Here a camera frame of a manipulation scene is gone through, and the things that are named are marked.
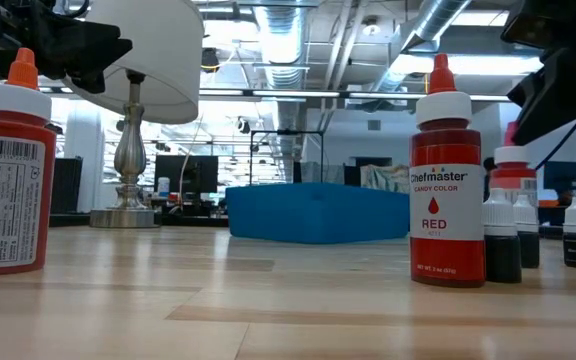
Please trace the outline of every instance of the wooden table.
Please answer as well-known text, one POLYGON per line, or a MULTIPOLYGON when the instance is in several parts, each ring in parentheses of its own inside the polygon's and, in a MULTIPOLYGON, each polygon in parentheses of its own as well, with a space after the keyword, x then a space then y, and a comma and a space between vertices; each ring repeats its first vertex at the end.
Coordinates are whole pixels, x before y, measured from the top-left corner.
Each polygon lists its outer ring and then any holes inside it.
POLYGON ((576 269, 555 241, 522 284, 466 290, 411 282, 405 241, 77 227, 48 252, 0 276, 0 360, 576 359, 576 269))

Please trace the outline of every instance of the metal frame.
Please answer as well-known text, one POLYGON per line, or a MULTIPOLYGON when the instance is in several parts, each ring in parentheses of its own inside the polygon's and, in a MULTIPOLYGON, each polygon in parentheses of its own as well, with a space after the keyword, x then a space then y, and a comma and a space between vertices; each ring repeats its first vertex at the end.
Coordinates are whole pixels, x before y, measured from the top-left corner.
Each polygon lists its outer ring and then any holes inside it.
POLYGON ((250 173, 248 174, 248 184, 252 186, 252 165, 253 165, 253 147, 255 146, 255 135, 257 134, 276 134, 280 136, 299 136, 299 135, 319 135, 321 138, 321 166, 319 168, 319 180, 324 182, 324 132, 323 131, 299 131, 299 130, 251 130, 250 131, 250 173))

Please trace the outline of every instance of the nutrition label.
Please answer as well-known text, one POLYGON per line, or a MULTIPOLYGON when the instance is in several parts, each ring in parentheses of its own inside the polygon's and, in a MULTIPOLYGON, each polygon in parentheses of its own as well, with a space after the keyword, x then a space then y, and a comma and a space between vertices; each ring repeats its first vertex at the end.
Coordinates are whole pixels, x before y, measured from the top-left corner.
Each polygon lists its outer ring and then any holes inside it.
POLYGON ((0 137, 0 267, 36 259, 45 146, 0 137))

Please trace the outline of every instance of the lamp shade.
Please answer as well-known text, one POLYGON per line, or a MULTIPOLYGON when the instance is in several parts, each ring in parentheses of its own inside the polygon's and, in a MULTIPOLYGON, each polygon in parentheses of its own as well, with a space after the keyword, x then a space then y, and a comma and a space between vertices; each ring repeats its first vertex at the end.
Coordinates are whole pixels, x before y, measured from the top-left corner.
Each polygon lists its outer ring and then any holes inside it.
POLYGON ((86 21, 116 25, 133 49, 104 71, 106 91, 91 94, 65 79, 82 98, 123 113, 130 82, 126 71, 146 75, 141 84, 145 121, 184 124, 197 118, 202 18, 190 0, 95 1, 86 21))

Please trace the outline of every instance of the blue plastic container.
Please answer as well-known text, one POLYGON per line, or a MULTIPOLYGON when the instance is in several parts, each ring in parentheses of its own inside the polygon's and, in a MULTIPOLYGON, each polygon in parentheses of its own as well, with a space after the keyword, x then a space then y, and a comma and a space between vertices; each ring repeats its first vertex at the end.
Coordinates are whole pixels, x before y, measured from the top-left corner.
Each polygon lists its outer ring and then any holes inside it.
POLYGON ((305 244, 401 238, 409 196, 336 184, 260 185, 226 190, 230 233, 305 244))

